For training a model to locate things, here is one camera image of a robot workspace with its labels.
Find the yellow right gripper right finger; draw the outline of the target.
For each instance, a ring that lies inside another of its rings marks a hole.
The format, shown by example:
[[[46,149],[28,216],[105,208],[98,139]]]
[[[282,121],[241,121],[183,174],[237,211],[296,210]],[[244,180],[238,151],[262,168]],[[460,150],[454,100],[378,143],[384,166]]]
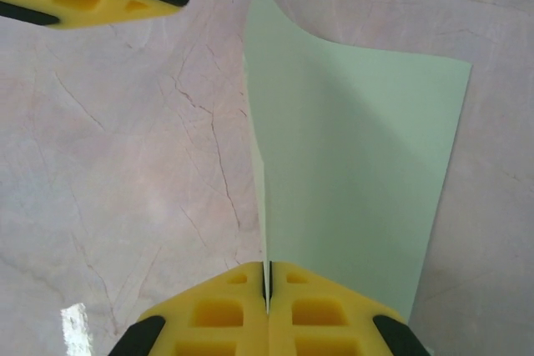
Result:
[[[431,356],[382,303],[292,263],[270,282],[270,356]]]

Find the light green paper sheet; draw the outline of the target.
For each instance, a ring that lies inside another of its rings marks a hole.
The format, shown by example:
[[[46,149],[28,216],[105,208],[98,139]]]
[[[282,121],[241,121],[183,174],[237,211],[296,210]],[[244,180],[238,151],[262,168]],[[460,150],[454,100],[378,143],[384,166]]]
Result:
[[[333,43],[252,0],[244,66],[265,262],[408,318],[471,65]]]

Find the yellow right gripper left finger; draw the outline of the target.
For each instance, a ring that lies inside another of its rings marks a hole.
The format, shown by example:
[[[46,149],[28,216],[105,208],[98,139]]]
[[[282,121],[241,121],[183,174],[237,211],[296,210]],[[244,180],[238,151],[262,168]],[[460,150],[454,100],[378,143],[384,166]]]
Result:
[[[264,268],[249,262],[143,312],[108,356],[268,356]]]

